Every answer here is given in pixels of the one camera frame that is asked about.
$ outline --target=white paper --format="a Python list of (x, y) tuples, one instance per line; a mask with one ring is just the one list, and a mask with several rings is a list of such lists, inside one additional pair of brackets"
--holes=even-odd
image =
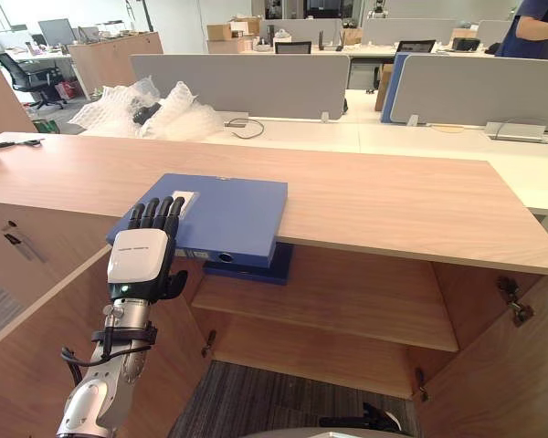
[(173, 199), (176, 199), (179, 196), (184, 197), (184, 204), (181, 207), (181, 214), (179, 214), (179, 217), (181, 219), (183, 219), (184, 216), (186, 215), (187, 210), (189, 209), (190, 204), (196, 198), (196, 193), (195, 192), (180, 192), (180, 191), (173, 192)]
[(231, 21), (229, 22), (231, 25), (231, 30), (241, 30), (244, 32), (244, 35), (249, 34), (249, 27), (247, 21)]

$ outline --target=person's arm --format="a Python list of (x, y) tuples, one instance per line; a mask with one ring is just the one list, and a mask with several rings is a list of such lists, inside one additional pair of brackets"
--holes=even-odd
[(529, 41), (543, 41), (548, 39), (548, 23), (531, 16), (521, 16), (515, 35)]

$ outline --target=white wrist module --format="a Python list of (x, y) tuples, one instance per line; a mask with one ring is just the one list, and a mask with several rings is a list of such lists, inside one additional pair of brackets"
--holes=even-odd
[(163, 230), (142, 228), (116, 235), (108, 264), (108, 283), (140, 283), (158, 277), (168, 237)]

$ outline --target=wooden shelf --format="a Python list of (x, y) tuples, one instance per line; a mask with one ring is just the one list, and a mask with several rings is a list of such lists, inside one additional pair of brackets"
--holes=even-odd
[(217, 331), (217, 360), (404, 399), (412, 396), (402, 345), (210, 310), (194, 313), (204, 334)]
[(285, 287), (205, 276), (193, 306), (458, 350), (432, 265), (418, 260), (296, 246)]

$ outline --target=person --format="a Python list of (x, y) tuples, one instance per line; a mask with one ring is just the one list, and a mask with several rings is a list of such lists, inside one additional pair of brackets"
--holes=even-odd
[(548, 59), (548, 0), (523, 0), (496, 56)]

